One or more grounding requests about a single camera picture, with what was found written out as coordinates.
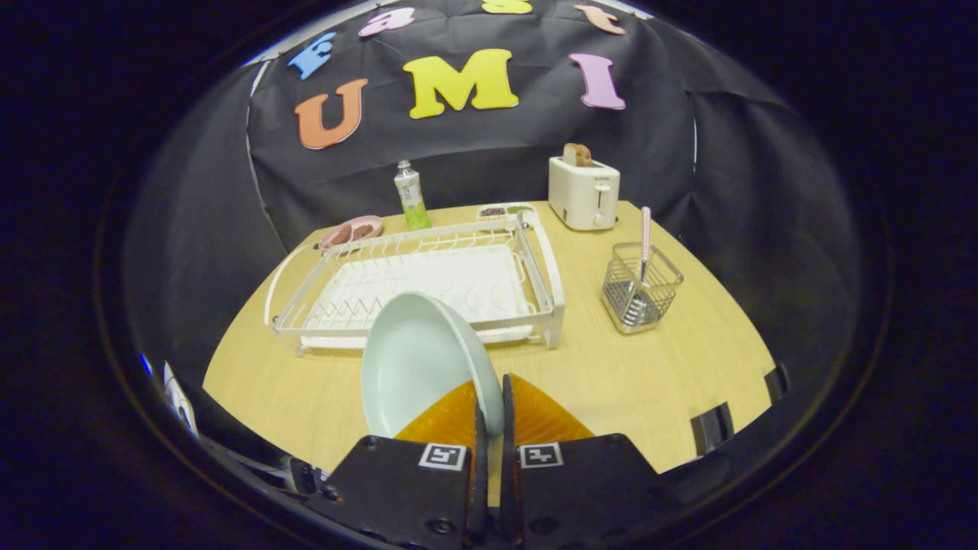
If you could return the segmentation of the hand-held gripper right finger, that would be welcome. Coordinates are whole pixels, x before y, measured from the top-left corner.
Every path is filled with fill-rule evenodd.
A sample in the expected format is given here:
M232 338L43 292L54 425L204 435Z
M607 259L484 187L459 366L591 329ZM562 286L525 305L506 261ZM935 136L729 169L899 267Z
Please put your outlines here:
M586 435L517 375L503 397L500 529L520 549L614 548L673 512L674 493L625 435Z

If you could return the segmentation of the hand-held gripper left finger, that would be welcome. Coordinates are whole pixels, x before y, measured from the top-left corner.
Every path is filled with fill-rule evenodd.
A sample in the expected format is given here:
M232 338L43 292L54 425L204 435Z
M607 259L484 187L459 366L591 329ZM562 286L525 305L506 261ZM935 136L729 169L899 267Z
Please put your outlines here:
M487 532L487 426L459 384L392 438L368 435L305 501L342 528L406 549L465 549Z

